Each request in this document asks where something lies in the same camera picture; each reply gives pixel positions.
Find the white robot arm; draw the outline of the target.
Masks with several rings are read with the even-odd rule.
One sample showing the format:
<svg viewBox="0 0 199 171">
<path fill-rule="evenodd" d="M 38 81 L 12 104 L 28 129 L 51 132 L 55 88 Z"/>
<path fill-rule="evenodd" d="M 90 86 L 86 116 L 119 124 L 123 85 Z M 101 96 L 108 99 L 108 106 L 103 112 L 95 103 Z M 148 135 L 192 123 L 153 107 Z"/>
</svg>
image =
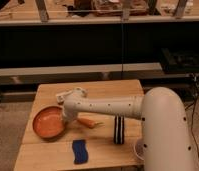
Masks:
<svg viewBox="0 0 199 171">
<path fill-rule="evenodd" d="M 140 120 L 145 171 L 195 171 L 185 107 L 173 90 L 156 87 L 144 96 L 88 98 L 75 88 L 64 94 L 63 117 L 71 122 L 79 112 Z"/>
</svg>

